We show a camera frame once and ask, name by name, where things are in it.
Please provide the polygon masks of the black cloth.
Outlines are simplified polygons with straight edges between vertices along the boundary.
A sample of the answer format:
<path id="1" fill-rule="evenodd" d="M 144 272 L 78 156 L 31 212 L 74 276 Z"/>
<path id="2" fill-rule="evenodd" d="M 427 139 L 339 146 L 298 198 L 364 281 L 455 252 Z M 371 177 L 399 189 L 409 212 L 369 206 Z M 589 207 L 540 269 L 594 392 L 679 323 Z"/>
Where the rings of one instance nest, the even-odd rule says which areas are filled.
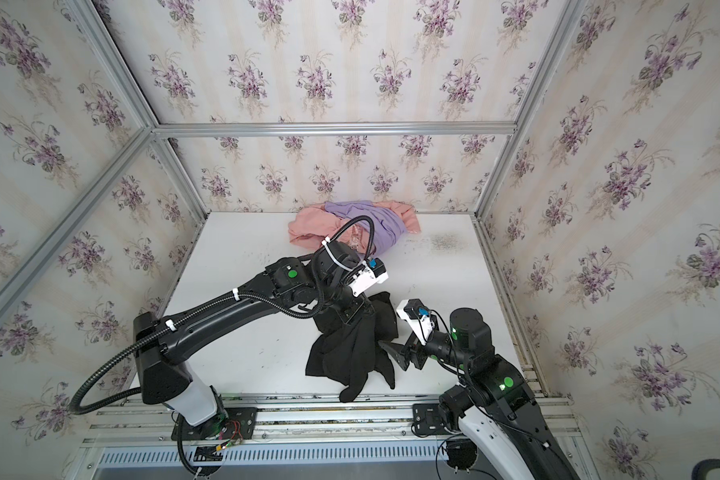
<path id="1" fill-rule="evenodd" d="M 343 323 L 328 310 L 314 319 L 320 336 L 313 343 L 306 367 L 308 377 L 323 377 L 344 386 L 339 401 L 349 403 L 362 393 L 371 372 L 382 375 L 390 389 L 396 387 L 395 369 L 381 341 L 398 337 L 397 315 L 387 291 L 374 294 L 359 317 Z"/>

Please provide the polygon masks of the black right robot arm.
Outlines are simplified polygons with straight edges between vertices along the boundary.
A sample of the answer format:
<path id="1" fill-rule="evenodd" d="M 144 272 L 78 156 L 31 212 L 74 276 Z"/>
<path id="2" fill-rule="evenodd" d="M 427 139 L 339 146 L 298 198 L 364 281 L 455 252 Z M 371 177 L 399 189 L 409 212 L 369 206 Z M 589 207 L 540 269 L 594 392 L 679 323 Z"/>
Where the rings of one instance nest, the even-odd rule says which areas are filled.
<path id="1" fill-rule="evenodd" d="M 523 374 L 501 356 L 480 312 L 462 307 L 446 325 L 418 299 L 396 309 L 412 333 L 404 344 L 381 342 L 402 368 L 423 368 L 433 359 L 457 377 L 424 418 L 425 434 L 442 428 L 449 436 L 438 447 L 456 472 L 474 468 L 480 456 L 494 479 L 575 479 L 578 474 L 551 433 Z"/>

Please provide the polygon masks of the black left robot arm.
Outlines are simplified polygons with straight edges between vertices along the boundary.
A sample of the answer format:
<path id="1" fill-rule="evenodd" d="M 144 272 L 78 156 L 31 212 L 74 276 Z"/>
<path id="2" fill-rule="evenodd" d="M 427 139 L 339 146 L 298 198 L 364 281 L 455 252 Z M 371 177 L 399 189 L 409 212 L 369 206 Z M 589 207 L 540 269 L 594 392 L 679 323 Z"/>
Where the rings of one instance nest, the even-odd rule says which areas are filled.
<path id="1" fill-rule="evenodd" d="M 188 361 L 216 340 L 260 318 L 282 313 L 296 319 L 335 313 L 346 323 L 368 315 L 366 290 L 387 280 L 379 258 L 364 257 L 341 242 L 300 257 L 283 257 L 248 282 L 185 311 L 159 318 L 152 311 L 133 321 L 139 395 L 198 426 L 219 415 L 215 390 Z"/>

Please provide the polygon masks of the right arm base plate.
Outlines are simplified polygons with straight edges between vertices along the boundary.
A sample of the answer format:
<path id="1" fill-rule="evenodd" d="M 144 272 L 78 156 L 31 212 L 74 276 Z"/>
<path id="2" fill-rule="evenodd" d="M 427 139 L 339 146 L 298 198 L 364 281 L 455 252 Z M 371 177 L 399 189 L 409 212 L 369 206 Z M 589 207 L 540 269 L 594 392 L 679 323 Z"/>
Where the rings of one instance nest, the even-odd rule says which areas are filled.
<path id="1" fill-rule="evenodd" d="M 460 432 L 458 421 L 462 417 L 461 409 L 452 409 L 445 404 L 415 403 L 412 405 L 411 430 L 420 438 L 457 434 Z"/>

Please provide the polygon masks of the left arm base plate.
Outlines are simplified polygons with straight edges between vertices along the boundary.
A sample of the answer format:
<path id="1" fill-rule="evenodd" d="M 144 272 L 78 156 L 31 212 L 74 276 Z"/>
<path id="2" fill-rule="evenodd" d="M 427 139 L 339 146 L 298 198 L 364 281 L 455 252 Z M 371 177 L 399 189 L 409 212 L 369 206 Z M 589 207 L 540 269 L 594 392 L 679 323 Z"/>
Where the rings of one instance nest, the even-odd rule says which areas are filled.
<path id="1" fill-rule="evenodd" d="M 249 440 L 253 437 L 258 410 L 253 407 L 226 408 L 199 426 L 185 425 L 184 441 Z"/>

